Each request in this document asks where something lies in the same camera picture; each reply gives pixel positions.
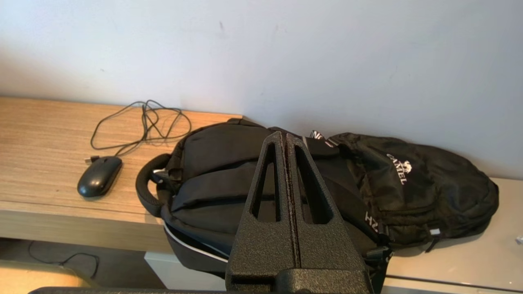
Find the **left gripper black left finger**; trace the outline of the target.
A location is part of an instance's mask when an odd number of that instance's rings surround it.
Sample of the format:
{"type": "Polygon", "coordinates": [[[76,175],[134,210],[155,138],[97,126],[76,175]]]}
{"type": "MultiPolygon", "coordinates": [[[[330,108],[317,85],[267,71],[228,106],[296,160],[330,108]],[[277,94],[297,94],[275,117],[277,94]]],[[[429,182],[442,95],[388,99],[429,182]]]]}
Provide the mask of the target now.
{"type": "Polygon", "coordinates": [[[274,288],[276,276],[299,265],[295,209],[289,181],[286,138],[275,132],[264,140],[250,192],[226,268],[226,288],[274,288]],[[259,220],[269,164],[273,165],[275,222],[259,220]]]}

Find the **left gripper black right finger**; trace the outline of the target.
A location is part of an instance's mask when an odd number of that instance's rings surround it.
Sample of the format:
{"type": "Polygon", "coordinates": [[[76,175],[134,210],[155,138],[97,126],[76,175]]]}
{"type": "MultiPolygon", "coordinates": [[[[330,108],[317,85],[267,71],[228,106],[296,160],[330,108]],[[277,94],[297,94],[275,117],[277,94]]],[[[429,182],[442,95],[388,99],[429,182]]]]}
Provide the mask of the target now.
{"type": "Polygon", "coordinates": [[[304,143],[285,136],[288,205],[294,266],[286,292],[369,294],[371,282],[343,219],[304,143]]]}

